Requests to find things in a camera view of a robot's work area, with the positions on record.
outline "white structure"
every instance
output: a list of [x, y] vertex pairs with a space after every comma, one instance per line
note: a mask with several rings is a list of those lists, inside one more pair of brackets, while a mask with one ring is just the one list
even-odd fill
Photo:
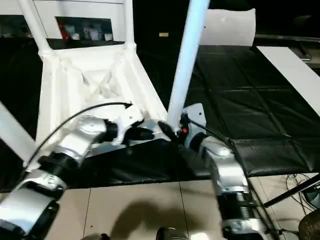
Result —
[[[36, 144], [41, 143], [61, 122], [78, 111], [111, 102], [133, 103], [146, 120], [144, 126], [159, 133], [157, 137], [163, 137], [156, 121], [167, 120], [167, 111], [136, 54], [132, 0], [123, 2], [125, 44], [63, 50], [50, 48], [33, 1], [19, 0], [19, 3], [43, 61]], [[208, 4], [209, 0], [190, 2], [169, 106], [168, 121], [175, 129], [183, 111]], [[123, 111], [123, 106], [115, 105], [96, 108], [86, 114], [112, 121]], [[23, 147], [19, 150], [19, 146], [29, 146], [34, 150], [35, 145], [4, 107], [0, 109], [0, 114], [6, 116], [5, 119], [0, 119], [2, 125], [8, 125], [19, 133], [8, 138], [1, 131], [0, 137], [7, 139], [6, 143], [16, 153], [19, 151], [18, 155], [26, 164], [32, 151]], [[50, 149], [50, 145], [60, 139], [63, 131], [68, 131], [71, 125], [72, 122], [54, 135], [45, 148]], [[116, 148], [119, 146], [100, 144], [91, 154]], [[34, 159], [28, 170], [37, 167], [39, 164]]]

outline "floor tile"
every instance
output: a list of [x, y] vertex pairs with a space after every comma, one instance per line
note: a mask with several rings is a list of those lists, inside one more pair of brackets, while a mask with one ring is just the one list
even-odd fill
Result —
[[[286, 175], [259, 177], [259, 180], [268, 200], [287, 191], [285, 185]], [[287, 185], [288, 188], [291, 189], [296, 186], [296, 183], [294, 180], [289, 179]], [[298, 194], [295, 194], [294, 197], [299, 200]], [[273, 205], [272, 209], [282, 229], [297, 231], [299, 222], [305, 216], [302, 206], [291, 197]], [[286, 240], [298, 239], [291, 233], [284, 233], [284, 236]]]
[[90, 189], [67, 190], [45, 240], [80, 240], [83, 237]]
[[182, 181], [180, 185], [189, 236], [205, 233], [210, 240], [223, 239], [212, 181]]
[[85, 235], [151, 240], [160, 227], [187, 233], [178, 182], [92, 188]]

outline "cable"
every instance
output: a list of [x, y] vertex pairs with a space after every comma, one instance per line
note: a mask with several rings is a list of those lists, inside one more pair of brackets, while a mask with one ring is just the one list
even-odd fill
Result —
[[110, 106], [110, 105], [124, 105], [126, 108], [130, 107], [132, 104], [131, 103], [127, 103], [127, 102], [107, 102], [107, 103], [102, 103], [102, 104], [98, 104], [98, 105], [94, 105], [94, 106], [90, 106], [87, 107], [75, 114], [73, 114], [72, 116], [68, 117], [65, 121], [63, 121], [59, 126], [57, 126], [41, 143], [40, 145], [36, 148], [36, 150], [34, 151], [34, 153], [32, 154], [32, 156], [29, 158], [26, 167], [23, 169], [22, 173], [21, 173], [21, 177], [18, 179], [17, 183], [19, 183], [22, 178], [25, 176], [25, 173], [27, 171], [27, 168], [29, 167], [29, 164], [31, 163], [31, 161], [34, 159], [34, 157], [39, 153], [40, 149], [43, 147], [43, 145], [45, 145], [45, 143], [58, 131], [60, 130], [66, 123], [68, 123], [70, 120], [74, 119], [75, 117], [79, 116], [80, 114], [83, 114], [84, 112], [87, 112], [89, 110], [92, 109], [97, 109], [100, 107], [104, 107], [104, 106]]
[[198, 126], [199, 128], [202, 128], [203, 130], [206, 130], [207, 132], [209, 132], [211, 135], [213, 135], [215, 138], [219, 139], [221, 142], [223, 142], [224, 144], [226, 144], [229, 148], [233, 148], [232, 146], [230, 146], [230, 144], [228, 143], [228, 141], [225, 139], [225, 137], [223, 137], [222, 135], [220, 135], [219, 133], [216, 133], [214, 131], [212, 131], [211, 129], [201, 125], [200, 123], [197, 123], [196, 121], [191, 120], [190, 118], [188, 118], [188, 121], [196, 126]]
[[249, 187], [249, 189], [250, 189], [251, 192], [253, 192], [254, 195], [256, 196], [256, 198], [257, 198], [257, 200], [258, 200], [258, 204], [259, 204], [259, 206], [262, 208], [262, 210], [263, 210], [263, 212], [264, 212], [264, 215], [266, 216], [266, 218], [267, 218], [267, 220], [268, 220], [268, 222], [269, 222], [269, 224], [270, 224], [271, 227], [269, 227], [268, 223], [267, 223], [266, 220], [263, 218], [263, 216], [262, 216], [262, 214], [260, 213], [260, 211], [259, 211], [258, 209], [256, 209], [256, 212], [257, 212], [259, 218], [261, 219], [263, 225], [266, 227], [266, 229], [268, 230], [268, 232], [271, 234], [272, 238], [273, 238], [274, 240], [279, 240], [279, 236], [278, 236], [278, 234], [277, 234], [277, 230], [276, 230], [276, 227], [275, 227], [275, 225], [274, 225], [274, 222], [272, 221], [272, 219], [271, 219], [269, 213], [267, 212], [267, 210], [266, 210], [263, 202], [261, 201], [261, 198], [260, 198], [259, 195], [257, 194], [257, 192], [256, 192], [253, 184], [251, 183], [250, 179], [249, 179], [247, 176], [245, 176], [245, 178], [246, 178], [246, 180], [247, 180], [247, 182], [248, 182], [248, 187]]
[[[287, 191], [289, 191], [289, 187], [288, 187], [288, 179], [289, 179], [289, 177], [290, 177], [290, 175], [287, 175], [287, 176], [286, 176], [286, 179], [285, 179], [285, 188], [286, 188]], [[291, 196], [291, 198], [292, 198], [295, 202], [297, 202], [298, 204], [301, 205], [301, 207], [302, 207], [303, 212], [304, 212], [305, 215], [307, 215], [305, 208], [308, 209], [309, 211], [313, 212], [313, 210], [311, 210], [310, 208], [308, 208], [307, 206], [305, 206], [302, 201], [299, 202], [294, 196]]]
[[[212, 131], [211, 129], [201, 125], [200, 123], [197, 123], [196, 121], [193, 121], [191, 120], [190, 118], [188, 118], [188, 121], [196, 126], [198, 126], [199, 128], [202, 128], [204, 130], [206, 130], [207, 132], [209, 132], [210, 134], [212, 134], [214, 137], [216, 137], [217, 139], [219, 139], [220, 141], [222, 141], [223, 143], [225, 143], [230, 149], [232, 149], [232, 151], [234, 153], [236, 153], [236, 149], [234, 146], [232, 146], [229, 142], [227, 142], [225, 140], [225, 138], [223, 136], [221, 136], [220, 134]], [[274, 225], [274, 222], [272, 221], [271, 217], [269, 216], [266, 208], [264, 207], [264, 204], [262, 203], [259, 195], [257, 194], [254, 186], [252, 185], [251, 181], [249, 180], [249, 178], [247, 176], [246, 177], [246, 180], [248, 182], [248, 187], [249, 189], [251, 190], [251, 192], [254, 193], [254, 195], [256, 196], [257, 200], [258, 200], [258, 203], [259, 203], [259, 206], [263, 209], [263, 212], [267, 218], [267, 221], [269, 222], [269, 225], [271, 226], [271, 228], [269, 227], [268, 223], [266, 222], [266, 220], [263, 218], [262, 214], [260, 213], [260, 211], [258, 209], [256, 209], [256, 212], [259, 216], [259, 218], [261, 219], [262, 223], [264, 224], [264, 226], [266, 227], [266, 229], [269, 231], [269, 233], [271, 234], [272, 238], [274, 240], [278, 240], [279, 239], [279, 236], [277, 235], [277, 230], [276, 230], [276, 227]]]

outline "black mat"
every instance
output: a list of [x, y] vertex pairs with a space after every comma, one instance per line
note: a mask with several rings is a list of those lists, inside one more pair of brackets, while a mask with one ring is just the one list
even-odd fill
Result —
[[[33, 41], [0, 39], [0, 100], [35, 137], [42, 62]], [[51, 40], [54, 49], [105, 42]], [[138, 48], [137, 54], [168, 108], [179, 46]], [[256, 49], [204, 47], [198, 54], [186, 100], [204, 106], [207, 126], [230, 138], [249, 176], [317, 171], [320, 118]], [[22, 161], [1, 144], [0, 192], [9, 191]], [[190, 151], [156, 140], [88, 158], [73, 188], [208, 179]]]

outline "white pole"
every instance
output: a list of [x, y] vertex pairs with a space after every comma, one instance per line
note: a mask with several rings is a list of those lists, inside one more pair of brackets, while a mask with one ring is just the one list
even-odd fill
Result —
[[28, 162], [36, 150], [35, 141], [1, 102], [0, 138], [23, 160], [24, 163]]
[[136, 49], [134, 35], [134, 10], [132, 0], [124, 0], [125, 47]]
[[39, 55], [51, 53], [52, 49], [47, 42], [47, 36], [33, 0], [19, 0], [19, 4], [36, 45], [39, 48]]
[[209, 3], [210, 0], [190, 0], [167, 115], [175, 131], [179, 129]]

